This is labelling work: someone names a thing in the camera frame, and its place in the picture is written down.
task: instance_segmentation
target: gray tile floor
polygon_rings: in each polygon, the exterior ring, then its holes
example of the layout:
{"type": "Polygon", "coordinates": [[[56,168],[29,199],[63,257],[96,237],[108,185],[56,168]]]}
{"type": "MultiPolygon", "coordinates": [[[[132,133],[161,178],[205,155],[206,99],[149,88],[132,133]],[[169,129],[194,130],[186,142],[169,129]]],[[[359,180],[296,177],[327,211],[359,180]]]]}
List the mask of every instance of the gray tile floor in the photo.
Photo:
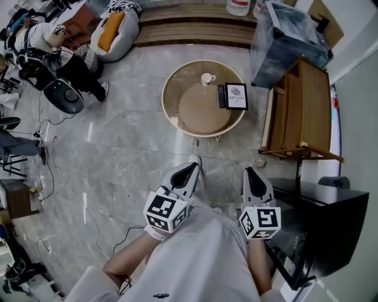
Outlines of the gray tile floor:
{"type": "MultiPolygon", "coordinates": [[[[39,215],[15,220],[20,243],[30,256],[43,258],[59,288],[67,294],[89,265],[102,265],[132,225],[145,225],[142,215],[148,191],[162,175],[188,160],[192,153],[203,160],[208,203],[240,201],[243,168],[252,165],[260,144],[268,91],[248,87],[249,111],[230,132],[215,139],[196,139],[174,128],[162,112],[160,95],[167,77],[184,63],[209,59],[229,65],[250,82],[249,52],[238,48],[172,45],[137,48],[119,62],[105,65],[102,80],[110,82],[109,97],[99,104],[86,96],[86,108],[77,116],[44,133],[54,175],[54,193],[35,201],[39,215]],[[86,204],[90,214],[84,210],[86,204]],[[50,247],[48,252],[43,243],[50,247]]],[[[38,126],[40,93],[27,88],[15,115],[15,129],[33,132],[38,126]]],[[[59,122],[66,115],[44,96],[41,119],[59,122]]],[[[295,177],[295,164],[267,157],[261,171],[267,177],[295,177]]],[[[39,180],[51,192],[50,171],[37,158],[29,159],[28,183],[39,180]]],[[[141,231],[131,230],[128,240],[141,231]]]]}

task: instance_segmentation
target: wooden bench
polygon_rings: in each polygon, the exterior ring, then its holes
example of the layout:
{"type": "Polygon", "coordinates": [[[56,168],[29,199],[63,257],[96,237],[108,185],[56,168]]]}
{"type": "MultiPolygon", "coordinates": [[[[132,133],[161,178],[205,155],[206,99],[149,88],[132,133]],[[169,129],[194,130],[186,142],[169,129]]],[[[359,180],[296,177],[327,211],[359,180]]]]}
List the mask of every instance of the wooden bench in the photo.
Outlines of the wooden bench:
{"type": "Polygon", "coordinates": [[[250,48],[257,20],[236,17],[225,5],[171,5],[144,11],[137,47],[168,44],[211,44],[250,48]]]}

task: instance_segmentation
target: white controller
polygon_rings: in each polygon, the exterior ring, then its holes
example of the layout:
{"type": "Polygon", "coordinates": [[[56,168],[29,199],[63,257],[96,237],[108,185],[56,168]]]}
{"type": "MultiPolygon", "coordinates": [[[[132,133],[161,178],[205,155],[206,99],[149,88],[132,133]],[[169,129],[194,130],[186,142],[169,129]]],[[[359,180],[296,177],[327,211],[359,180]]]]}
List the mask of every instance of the white controller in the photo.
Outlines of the white controller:
{"type": "Polygon", "coordinates": [[[173,233],[188,217],[189,203],[156,192],[150,192],[143,214],[147,224],[173,233]]]}
{"type": "Polygon", "coordinates": [[[281,209],[247,206],[239,221],[247,239],[271,239],[281,229],[281,209]]]}

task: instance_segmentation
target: white mug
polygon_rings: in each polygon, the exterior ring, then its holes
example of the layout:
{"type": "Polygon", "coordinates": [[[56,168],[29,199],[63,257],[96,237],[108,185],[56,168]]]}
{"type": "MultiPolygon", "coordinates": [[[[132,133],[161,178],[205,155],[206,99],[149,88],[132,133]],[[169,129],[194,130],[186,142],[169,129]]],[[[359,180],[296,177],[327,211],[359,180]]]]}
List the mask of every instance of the white mug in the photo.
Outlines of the white mug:
{"type": "Polygon", "coordinates": [[[201,75],[201,83],[203,86],[209,86],[213,81],[216,80],[216,76],[211,75],[210,73],[204,73],[201,75]]]}

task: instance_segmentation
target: white shirt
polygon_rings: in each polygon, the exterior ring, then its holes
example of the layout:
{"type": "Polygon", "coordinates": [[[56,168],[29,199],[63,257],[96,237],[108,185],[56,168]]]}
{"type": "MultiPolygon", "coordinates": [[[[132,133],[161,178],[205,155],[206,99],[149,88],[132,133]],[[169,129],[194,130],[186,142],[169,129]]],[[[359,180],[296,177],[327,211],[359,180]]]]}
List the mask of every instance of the white shirt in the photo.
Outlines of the white shirt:
{"type": "Polygon", "coordinates": [[[259,297],[236,224],[210,208],[195,208],[159,244],[136,284],[119,297],[100,269],[89,268],[66,302],[284,302],[279,291],[259,297]]]}
{"type": "MultiPolygon", "coordinates": [[[[28,35],[29,46],[36,47],[46,52],[52,52],[52,47],[47,43],[49,37],[54,33],[56,25],[50,23],[39,23],[33,26],[28,35]]],[[[17,51],[24,48],[26,29],[23,30],[16,38],[14,47],[17,51]]],[[[65,65],[72,57],[72,51],[66,47],[60,47],[61,66],[65,65]]]]}

